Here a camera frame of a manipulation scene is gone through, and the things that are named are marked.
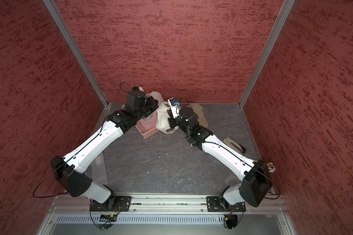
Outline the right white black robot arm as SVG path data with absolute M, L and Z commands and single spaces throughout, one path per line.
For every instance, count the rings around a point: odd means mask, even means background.
M 240 184 L 228 186 L 219 196 L 221 207 L 229 209 L 237 203 L 258 207 L 273 186 L 268 166 L 262 160 L 253 160 L 235 152 L 212 131 L 198 122 L 197 114 L 189 108 L 177 106 L 167 111 L 171 128 L 178 127 L 194 147 L 215 157 L 230 169 Z

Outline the white pink baseball cap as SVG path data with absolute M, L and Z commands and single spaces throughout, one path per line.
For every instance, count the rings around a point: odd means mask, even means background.
M 170 111 L 170 106 L 167 101 L 165 101 L 162 95 L 159 92 L 153 91 L 149 93 L 149 96 L 153 97 L 158 102 L 157 111 L 157 124 L 156 128 L 159 131 L 162 131 L 165 134 L 173 134 L 179 129 L 179 127 L 171 128 L 169 124 L 169 114 L 167 111 Z

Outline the beige baseball cap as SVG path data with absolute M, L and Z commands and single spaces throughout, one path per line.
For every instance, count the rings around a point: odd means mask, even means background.
M 197 115 L 197 120 L 198 120 L 199 124 L 205 128 L 208 128 L 209 124 L 205 118 L 204 108 L 198 103 L 190 103 L 189 106 L 192 108 L 194 113 Z

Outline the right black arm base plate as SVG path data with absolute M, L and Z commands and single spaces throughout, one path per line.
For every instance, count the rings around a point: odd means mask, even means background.
M 246 212 L 246 206 L 243 202 L 230 205 L 218 196 L 207 196 L 206 200 L 208 212 Z

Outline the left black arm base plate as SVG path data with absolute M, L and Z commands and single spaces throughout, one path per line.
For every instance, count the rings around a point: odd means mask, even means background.
M 90 211 L 93 212 L 128 212 L 131 205 L 131 196 L 116 196 L 112 206 L 107 207 L 104 204 L 98 203 L 95 200 L 92 201 Z

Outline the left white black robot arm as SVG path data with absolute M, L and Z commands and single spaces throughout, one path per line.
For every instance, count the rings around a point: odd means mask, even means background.
M 123 108 L 109 114 L 102 126 L 83 144 L 64 157 L 51 160 L 57 182 L 72 197 L 84 196 L 101 204 L 107 210 L 116 206 L 116 194 L 109 187 L 99 184 L 84 174 L 91 163 L 116 139 L 148 117 L 158 108 L 158 100 L 140 87 L 133 87 L 126 94 Z

